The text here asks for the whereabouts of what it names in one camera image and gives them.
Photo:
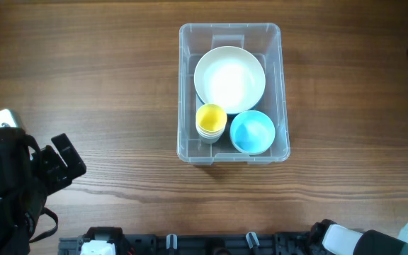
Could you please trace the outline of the cream cup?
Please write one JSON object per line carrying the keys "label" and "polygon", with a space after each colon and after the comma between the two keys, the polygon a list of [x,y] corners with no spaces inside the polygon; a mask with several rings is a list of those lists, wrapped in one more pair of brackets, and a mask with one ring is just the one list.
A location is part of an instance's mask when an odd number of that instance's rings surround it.
{"label": "cream cup", "polygon": [[221,137],[222,133],[213,133],[213,134],[208,134],[208,133],[204,133],[204,132],[199,132],[198,133],[200,136],[202,137]]}

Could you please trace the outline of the clear plastic storage bin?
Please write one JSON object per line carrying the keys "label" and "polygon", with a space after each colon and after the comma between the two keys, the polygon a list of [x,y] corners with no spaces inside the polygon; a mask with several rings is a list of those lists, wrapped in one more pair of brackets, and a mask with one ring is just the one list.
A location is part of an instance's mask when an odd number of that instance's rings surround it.
{"label": "clear plastic storage bin", "polygon": [[[178,32],[178,130],[177,155],[189,164],[216,162],[270,164],[290,156],[288,112],[283,71],[281,30],[275,23],[186,23]],[[231,143],[230,132],[213,144],[199,138],[196,111],[202,106],[196,95],[193,75],[200,58],[222,46],[249,51],[260,61],[266,74],[266,90],[255,110],[265,113],[275,125],[273,144],[262,154],[239,152]]]}

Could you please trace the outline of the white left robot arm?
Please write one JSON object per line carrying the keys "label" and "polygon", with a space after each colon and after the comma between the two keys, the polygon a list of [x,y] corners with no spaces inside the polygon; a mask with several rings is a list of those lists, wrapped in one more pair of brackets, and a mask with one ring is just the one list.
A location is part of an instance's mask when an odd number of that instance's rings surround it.
{"label": "white left robot arm", "polygon": [[58,221],[47,197],[86,173],[86,165],[65,134],[40,148],[19,127],[0,127],[0,254],[28,254],[30,244],[52,236],[36,235],[41,215]]}

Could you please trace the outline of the yellow cup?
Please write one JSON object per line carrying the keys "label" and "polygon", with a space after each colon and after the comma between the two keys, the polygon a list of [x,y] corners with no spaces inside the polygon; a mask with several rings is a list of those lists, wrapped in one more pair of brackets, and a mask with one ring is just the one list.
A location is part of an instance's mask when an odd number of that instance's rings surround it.
{"label": "yellow cup", "polygon": [[195,121],[198,128],[206,133],[216,133],[223,130],[227,124],[225,110],[216,104],[204,104],[196,112]]}

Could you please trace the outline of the grey cup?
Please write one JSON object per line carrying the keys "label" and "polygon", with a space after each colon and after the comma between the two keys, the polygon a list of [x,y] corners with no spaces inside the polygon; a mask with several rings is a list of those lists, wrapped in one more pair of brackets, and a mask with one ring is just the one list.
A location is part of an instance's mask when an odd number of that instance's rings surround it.
{"label": "grey cup", "polygon": [[206,144],[213,144],[219,140],[219,137],[202,137],[200,136],[200,140]]}

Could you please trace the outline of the large cream bowl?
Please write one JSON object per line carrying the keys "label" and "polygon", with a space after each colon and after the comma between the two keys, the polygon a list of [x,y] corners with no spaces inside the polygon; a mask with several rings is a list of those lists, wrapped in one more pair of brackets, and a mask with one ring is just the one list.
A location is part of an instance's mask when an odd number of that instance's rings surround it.
{"label": "large cream bowl", "polygon": [[216,104],[226,114],[251,110],[266,90],[266,75],[260,61],[245,49],[216,47],[198,61],[193,81],[204,104]]}

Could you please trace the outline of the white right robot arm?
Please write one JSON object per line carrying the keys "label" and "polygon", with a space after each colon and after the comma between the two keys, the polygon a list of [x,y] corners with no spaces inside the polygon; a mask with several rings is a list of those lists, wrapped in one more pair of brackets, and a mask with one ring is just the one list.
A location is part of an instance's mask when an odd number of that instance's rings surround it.
{"label": "white right robot arm", "polygon": [[308,235],[309,252],[335,255],[408,255],[408,222],[397,237],[374,229],[358,232],[329,220],[318,222]]}

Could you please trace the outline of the pink cup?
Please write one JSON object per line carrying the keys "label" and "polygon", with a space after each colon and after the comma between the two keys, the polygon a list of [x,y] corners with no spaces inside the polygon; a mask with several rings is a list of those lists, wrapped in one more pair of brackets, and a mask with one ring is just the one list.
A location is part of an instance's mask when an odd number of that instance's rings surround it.
{"label": "pink cup", "polygon": [[214,138],[219,138],[225,129],[221,129],[217,132],[207,132],[205,130],[201,130],[199,127],[197,127],[197,132],[201,137],[204,137],[206,139],[214,139]]}

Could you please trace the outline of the light blue bowl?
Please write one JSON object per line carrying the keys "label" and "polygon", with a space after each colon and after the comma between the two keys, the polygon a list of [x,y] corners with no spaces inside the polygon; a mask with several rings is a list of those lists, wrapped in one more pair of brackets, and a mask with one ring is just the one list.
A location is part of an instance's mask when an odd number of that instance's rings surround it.
{"label": "light blue bowl", "polygon": [[234,117],[229,138],[241,153],[257,155],[264,153],[275,140],[273,121],[261,111],[248,110]]}

